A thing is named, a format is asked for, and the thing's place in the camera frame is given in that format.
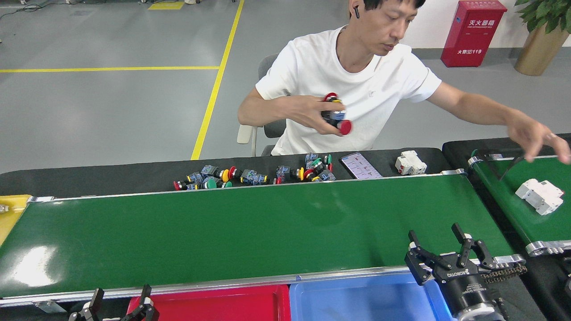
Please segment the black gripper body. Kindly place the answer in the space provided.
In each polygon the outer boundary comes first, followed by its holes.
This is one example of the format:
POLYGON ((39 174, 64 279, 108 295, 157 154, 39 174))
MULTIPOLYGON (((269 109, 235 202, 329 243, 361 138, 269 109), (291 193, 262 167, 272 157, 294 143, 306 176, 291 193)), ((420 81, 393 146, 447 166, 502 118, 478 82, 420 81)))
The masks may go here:
POLYGON ((441 255, 444 266, 435 266, 435 279, 451 315, 499 315, 476 264, 458 267, 459 254, 441 255))

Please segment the person's left hand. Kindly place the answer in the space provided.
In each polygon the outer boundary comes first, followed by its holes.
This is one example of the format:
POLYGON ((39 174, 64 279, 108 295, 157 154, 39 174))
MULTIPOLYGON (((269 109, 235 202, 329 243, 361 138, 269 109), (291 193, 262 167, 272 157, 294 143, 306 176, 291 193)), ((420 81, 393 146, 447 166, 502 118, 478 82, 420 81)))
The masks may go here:
POLYGON ((544 124, 526 115, 520 115, 510 119, 506 126, 509 137, 523 148, 526 161, 533 162, 543 146, 547 145, 553 148, 560 162, 570 164, 569 143, 544 124))

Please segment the person's right hand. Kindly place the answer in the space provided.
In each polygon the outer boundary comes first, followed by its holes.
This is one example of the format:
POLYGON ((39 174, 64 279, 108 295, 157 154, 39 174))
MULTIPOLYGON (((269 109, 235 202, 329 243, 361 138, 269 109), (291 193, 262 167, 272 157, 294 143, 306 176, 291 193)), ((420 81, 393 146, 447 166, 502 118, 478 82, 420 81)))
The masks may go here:
POLYGON ((323 111, 345 111, 342 103, 323 102, 318 97, 313 96, 293 96, 287 97, 289 102, 287 106, 290 108, 288 119, 301 124, 307 128, 312 128, 318 134, 341 136, 339 129, 327 123, 323 117, 323 111))

